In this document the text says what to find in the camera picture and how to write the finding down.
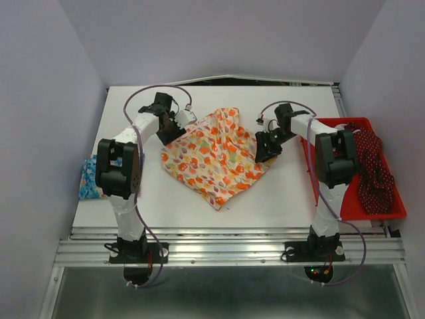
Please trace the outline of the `orange floral cream skirt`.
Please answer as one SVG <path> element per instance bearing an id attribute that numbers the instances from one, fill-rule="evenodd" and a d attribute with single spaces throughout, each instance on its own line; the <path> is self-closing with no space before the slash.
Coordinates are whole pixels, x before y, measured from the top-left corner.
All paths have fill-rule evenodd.
<path id="1" fill-rule="evenodd" d="M 275 162 L 256 163 L 255 156 L 255 134 L 241 126 L 237 108 L 216 109 L 161 150 L 163 169 L 217 211 Z"/>

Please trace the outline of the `blue floral skirt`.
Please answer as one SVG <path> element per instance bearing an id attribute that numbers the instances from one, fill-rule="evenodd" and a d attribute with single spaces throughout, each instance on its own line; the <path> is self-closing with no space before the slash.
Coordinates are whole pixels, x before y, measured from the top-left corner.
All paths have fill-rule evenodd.
<path id="1" fill-rule="evenodd" d="M 79 201 L 107 198 L 102 188 L 96 185 L 96 161 L 96 154 L 92 154 L 89 158 L 84 160 L 78 194 Z"/>

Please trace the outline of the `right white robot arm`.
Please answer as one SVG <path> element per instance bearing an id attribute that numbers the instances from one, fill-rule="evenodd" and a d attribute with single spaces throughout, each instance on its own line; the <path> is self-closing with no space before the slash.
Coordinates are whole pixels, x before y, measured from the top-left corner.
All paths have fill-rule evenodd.
<path id="1" fill-rule="evenodd" d="M 352 131 L 338 130 L 317 120 L 310 107 L 294 110 L 293 101 L 277 101 L 273 119 L 257 117 L 262 130 L 256 132 L 256 163 L 279 156 L 282 144 L 299 136 L 307 144 L 308 170 L 319 199 L 309 235 L 304 241 L 284 244 L 282 260 L 289 263 L 323 261 L 334 257 L 344 261 L 339 224 L 343 199 L 359 170 Z"/>

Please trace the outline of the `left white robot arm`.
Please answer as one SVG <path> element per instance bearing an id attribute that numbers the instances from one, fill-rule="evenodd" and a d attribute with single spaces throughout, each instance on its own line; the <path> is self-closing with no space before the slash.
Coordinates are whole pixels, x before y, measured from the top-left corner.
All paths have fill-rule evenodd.
<path id="1" fill-rule="evenodd" d="M 129 126 L 112 139 L 98 142 L 95 182 L 108 198 L 118 225 L 117 239 L 104 246 L 110 253 L 110 262 L 116 264 L 166 263 L 167 244 L 159 240 L 150 243 L 152 233 L 142 219 L 137 196 L 141 188 L 144 152 L 143 145 L 157 136 L 168 145 L 186 132 L 186 127 L 197 117 L 188 104 L 172 110 L 175 99 L 163 92 L 153 102 L 141 107 Z"/>

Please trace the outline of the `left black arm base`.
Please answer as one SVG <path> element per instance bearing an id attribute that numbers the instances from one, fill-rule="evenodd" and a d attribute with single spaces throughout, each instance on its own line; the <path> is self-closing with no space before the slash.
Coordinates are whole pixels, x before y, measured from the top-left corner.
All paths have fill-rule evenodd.
<path id="1" fill-rule="evenodd" d="M 168 263 L 168 243 L 163 244 L 163 250 L 160 251 L 157 243 L 105 243 L 104 248 L 109 252 L 110 264 L 161 264 Z"/>

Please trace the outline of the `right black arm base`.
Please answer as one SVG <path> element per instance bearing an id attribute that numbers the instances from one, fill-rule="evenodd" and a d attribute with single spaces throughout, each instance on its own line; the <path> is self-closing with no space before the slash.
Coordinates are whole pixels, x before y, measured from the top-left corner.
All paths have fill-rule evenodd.
<path id="1" fill-rule="evenodd" d="M 338 255 L 335 248 L 313 247 L 306 241 L 288 241 L 284 243 L 280 259 L 287 263 L 343 262 L 345 254 Z"/>

